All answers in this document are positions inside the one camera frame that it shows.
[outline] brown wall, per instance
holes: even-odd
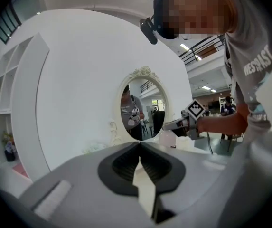
[[[224,91],[221,92],[222,95],[220,93],[214,93],[211,95],[205,95],[205,96],[200,96],[200,97],[195,97],[196,100],[198,100],[202,105],[208,105],[209,102],[212,101],[219,101],[219,97],[226,97],[226,96],[231,96],[230,93],[231,91]]]

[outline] person in black shirt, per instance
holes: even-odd
[[[228,116],[236,112],[236,107],[231,103],[231,97],[227,96],[225,98],[225,104],[221,107],[221,115]],[[225,134],[221,135],[221,139],[225,139]],[[227,136],[228,140],[232,139],[232,135]]]

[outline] dark blue cap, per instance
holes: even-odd
[[[175,39],[177,35],[164,27],[164,17],[169,13],[168,0],[154,0],[154,26],[155,30],[165,39]]]

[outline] ornate mirror frame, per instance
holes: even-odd
[[[128,143],[128,142],[134,142],[134,141],[139,141],[134,138],[132,138],[128,132],[125,130],[122,118],[121,118],[121,96],[123,93],[123,90],[127,86],[128,83],[130,83],[132,80],[135,79],[147,79],[151,81],[163,94],[164,100],[165,100],[165,116],[164,116],[164,121],[165,122],[170,122],[172,121],[172,105],[171,101],[169,98],[169,95],[166,91],[166,88],[163,86],[161,83],[160,79],[158,76],[151,71],[151,69],[148,66],[143,66],[140,69],[136,69],[133,73],[130,73],[121,83],[118,93],[116,95],[114,105],[113,105],[113,116],[114,118],[110,121],[110,127],[111,127],[111,134],[112,134],[112,139],[111,139],[111,146],[121,144],[121,143]],[[159,133],[155,136],[155,138],[159,137],[159,134],[163,130],[161,129]]]

